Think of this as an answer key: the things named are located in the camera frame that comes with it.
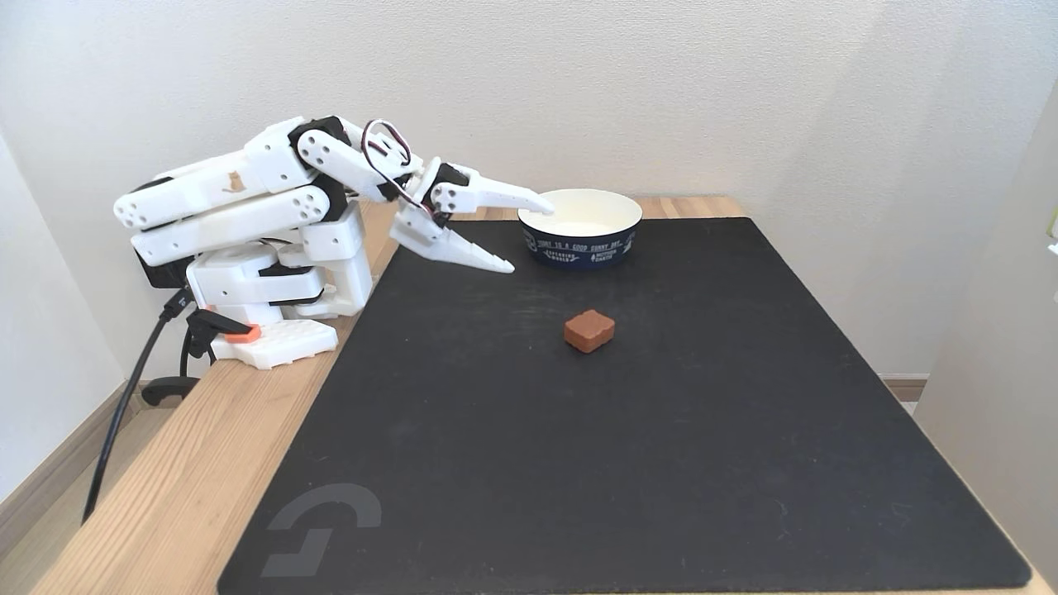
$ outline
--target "bowl rim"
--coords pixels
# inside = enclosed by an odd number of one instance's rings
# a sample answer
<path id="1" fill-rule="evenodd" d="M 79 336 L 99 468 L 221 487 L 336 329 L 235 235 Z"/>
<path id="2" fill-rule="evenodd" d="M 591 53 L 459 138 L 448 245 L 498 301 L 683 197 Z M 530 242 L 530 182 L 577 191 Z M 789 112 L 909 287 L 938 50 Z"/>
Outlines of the bowl rim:
<path id="1" fill-rule="evenodd" d="M 639 224 L 640 221 L 643 220 L 643 208 L 640 206 L 638 202 L 636 202 L 635 200 L 633 200 L 633 199 L 624 196 L 623 194 L 617 194 L 616 192 L 604 191 L 604 190 L 600 190 L 600 188 L 558 188 L 558 190 L 548 191 L 546 193 L 543 193 L 543 194 L 541 194 L 541 196 L 544 197 L 544 198 L 548 198 L 548 195 L 552 195 L 553 196 L 553 195 L 557 195 L 559 193 L 589 193 L 589 194 L 592 194 L 592 195 L 596 195 L 596 196 L 599 196 L 599 197 L 605 196 L 607 200 L 617 199 L 617 200 L 623 201 L 625 203 L 625 205 L 630 205 L 631 204 L 632 206 L 634 206 L 635 211 L 636 211 L 636 218 L 635 218 L 634 221 L 632 221 L 627 226 L 624 226 L 624 227 L 615 229 L 614 231 L 602 233 L 602 234 L 584 235 L 584 234 L 554 233 L 552 231 L 548 231 L 546 229 L 543 229 L 540 226 L 535 226 L 535 224 L 533 224 L 533 223 L 531 223 L 529 221 L 526 221 L 525 215 L 531 214 L 532 216 L 536 216 L 536 215 L 540 215 L 539 213 L 533 213 L 532 211 L 529 211 L 527 209 L 518 209 L 518 220 L 522 221 L 522 224 L 525 226 L 525 227 L 527 227 L 527 228 L 529 228 L 529 229 L 531 229 L 531 230 L 533 230 L 533 231 L 537 231 L 540 233 L 545 233 L 545 234 L 553 235 L 553 236 L 558 236 L 558 237 L 585 237 L 585 238 L 587 238 L 587 237 L 604 237 L 604 236 L 609 236 L 609 235 L 614 235 L 614 234 L 623 233 L 623 232 L 626 232 L 626 231 L 631 230 L 632 228 L 635 228 L 636 226 Z"/>

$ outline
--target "brown cube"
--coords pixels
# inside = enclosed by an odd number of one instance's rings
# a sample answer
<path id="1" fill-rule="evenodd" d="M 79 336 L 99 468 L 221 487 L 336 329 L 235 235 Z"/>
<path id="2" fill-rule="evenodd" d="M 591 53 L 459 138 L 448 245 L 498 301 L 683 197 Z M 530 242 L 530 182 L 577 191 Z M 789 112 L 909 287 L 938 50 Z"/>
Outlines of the brown cube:
<path id="1" fill-rule="evenodd" d="M 590 354 L 614 338 L 614 319 L 595 310 L 581 312 L 566 321 L 563 336 L 566 343 Z"/>

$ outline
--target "wooden tabletop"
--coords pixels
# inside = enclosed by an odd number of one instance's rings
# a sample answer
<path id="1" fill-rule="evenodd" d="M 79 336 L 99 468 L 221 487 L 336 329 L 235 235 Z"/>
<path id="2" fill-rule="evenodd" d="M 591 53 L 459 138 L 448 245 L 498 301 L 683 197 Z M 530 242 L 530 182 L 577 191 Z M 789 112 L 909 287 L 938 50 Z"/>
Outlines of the wooden tabletop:
<path id="1" fill-rule="evenodd" d="M 641 199 L 645 218 L 741 217 L 724 196 Z M 395 204 L 363 204 L 376 281 L 396 242 Z M 513 219 L 482 210 L 475 219 Z M 341 345 L 357 317 L 334 323 Z M 217 578 L 279 466 L 338 351 L 269 372 L 237 361 L 212 366 L 136 457 L 34 593 L 215 594 Z M 1023 589 L 1053 595 L 1034 572 Z"/>

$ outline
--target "wire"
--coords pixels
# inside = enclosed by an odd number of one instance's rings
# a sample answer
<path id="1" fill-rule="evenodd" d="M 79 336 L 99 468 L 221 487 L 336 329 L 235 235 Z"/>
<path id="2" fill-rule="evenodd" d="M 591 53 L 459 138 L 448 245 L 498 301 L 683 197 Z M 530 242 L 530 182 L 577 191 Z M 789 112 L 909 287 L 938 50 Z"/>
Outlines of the wire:
<path id="1" fill-rule="evenodd" d="M 191 295 L 190 290 L 184 287 L 174 293 L 172 298 L 169 298 L 162 307 L 162 313 L 158 314 L 158 322 L 154 324 L 154 329 L 150 331 L 147 343 L 144 344 L 143 350 L 140 351 L 140 358 L 136 359 L 135 365 L 132 366 L 132 374 L 129 376 L 129 381 L 125 384 L 125 390 L 122 391 L 122 396 L 117 398 L 117 407 L 114 408 L 114 415 L 110 418 L 110 427 L 107 428 L 107 436 L 103 439 L 103 449 L 99 450 L 99 459 L 95 463 L 95 472 L 92 473 L 92 485 L 88 488 L 88 499 L 85 501 L 85 513 L 80 519 L 81 524 L 95 510 L 95 502 L 99 499 L 99 488 L 103 487 L 103 474 L 107 471 L 110 451 L 113 450 L 114 438 L 117 437 L 117 428 L 122 425 L 122 417 L 125 415 L 125 409 L 128 408 L 129 399 L 132 398 L 132 392 L 140 384 L 140 377 L 143 376 L 143 367 L 147 365 L 147 358 L 150 357 L 150 351 L 154 349 L 154 343 L 158 343 L 158 337 L 162 333 L 165 325 L 170 320 L 180 315 L 180 312 L 193 300 L 194 295 Z"/>
<path id="2" fill-rule="evenodd" d="M 187 376 L 187 351 L 191 346 L 191 325 L 184 331 L 184 344 L 180 346 L 180 376 Z"/>
<path id="3" fill-rule="evenodd" d="M 85 502 L 85 513 L 80 519 L 81 524 L 95 510 L 95 502 L 99 498 L 99 488 L 103 487 L 103 474 L 107 470 L 107 461 L 110 458 L 110 451 L 113 449 L 114 438 L 117 436 L 117 427 L 122 423 L 122 416 L 129 404 L 129 398 L 132 397 L 132 391 L 140 383 L 140 376 L 143 375 L 143 366 L 146 365 L 147 358 L 150 356 L 151 349 L 154 348 L 154 343 L 158 342 L 158 336 L 162 333 L 162 328 L 165 327 L 165 323 L 169 321 L 165 319 L 158 320 L 154 330 L 150 332 L 150 337 L 147 339 L 147 344 L 140 351 L 140 359 L 136 360 L 135 367 L 132 368 L 132 375 L 125 384 L 125 390 L 122 391 L 121 398 L 117 399 L 114 415 L 110 418 L 110 428 L 107 429 L 107 437 L 103 440 L 103 450 L 99 451 L 99 461 L 95 464 L 95 472 L 92 474 L 92 485 L 88 488 L 88 500 Z"/>
<path id="4" fill-rule="evenodd" d="M 397 127 L 386 122 L 385 120 L 375 119 L 365 124 L 364 131 L 360 133 L 360 152 L 363 154 L 364 159 L 367 161 L 367 165 L 369 165 L 371 169 L 375 169 L 376 174 L 382 176 L 382 179 L 388 182 L 389 185 L 391 185 L 397 191 L 397 194 L 401 198 L 403 198 L 408 204 L 421 209 L 426 213 L 427 216 L 433 218 L 434 212 L 431 211 L 428 206 L 426 206 L 421 202 L 416 202 L 415 199 L 412 198 L 412 195 L 407 194 L 407 191 L 405 191 L 403 186 L 395 182 L 394 179 L 390 178 L 389 176 L 383 174 L 382 170 L 375 165 L 375 162 L 371 161 L 371 154 L 370 151 L 367 150 L 367 147 L 369 146 L 375 147 L 375 144 L 373 141 L 368 140 L 367 136 L 370 134 L 371 128 L 373 128 L 376 124 L 388 130 L 389 134 L 394 138 L 394 140 L 397 141 L 398 144 L 400 144 L 402 149 L 404 149 L 404 162 L 401 163 L 401 165 L 406 166 L 412 163 L 412 149 L 411 147 L 407 146 L 407 141 L 405 141 L 404 137 L 401 136 L 400 131 L 397 130 Z"/>

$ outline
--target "black mat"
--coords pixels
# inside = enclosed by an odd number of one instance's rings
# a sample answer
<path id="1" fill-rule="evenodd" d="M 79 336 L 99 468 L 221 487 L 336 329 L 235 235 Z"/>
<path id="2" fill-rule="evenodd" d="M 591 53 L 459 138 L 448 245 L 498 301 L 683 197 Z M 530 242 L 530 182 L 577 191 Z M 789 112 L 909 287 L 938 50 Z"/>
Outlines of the black mat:
<path id="1" fill-rule="evenodd" d="M 395 256 L 221 593 L 1028 579 L 749 219 L 644 221 L 589 273 L 534 264 L 516 223 L 453 227 L 518 270 Z M 588 356 L 562 340 L 586 308 L 617 320 Z"/>

